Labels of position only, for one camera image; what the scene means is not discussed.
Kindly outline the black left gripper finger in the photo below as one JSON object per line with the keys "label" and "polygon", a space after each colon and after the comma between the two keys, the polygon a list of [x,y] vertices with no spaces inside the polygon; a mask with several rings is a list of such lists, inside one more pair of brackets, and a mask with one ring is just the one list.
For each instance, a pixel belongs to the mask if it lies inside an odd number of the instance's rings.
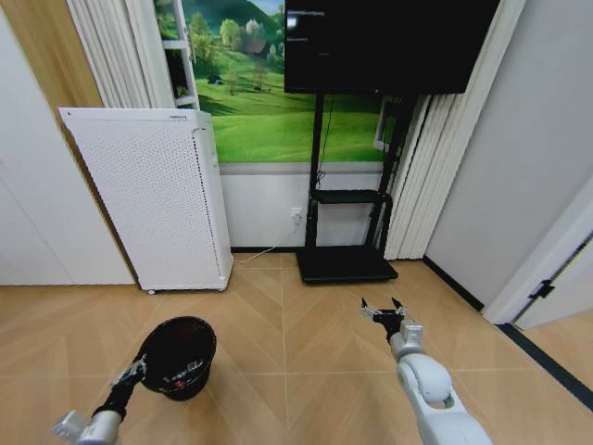
{"label": "black left gripper finger", "polygon": [[146,354],[138,355],[126,369],[121,371],[111,382],[110,387],[131,387],[145,379],[146,375]]}

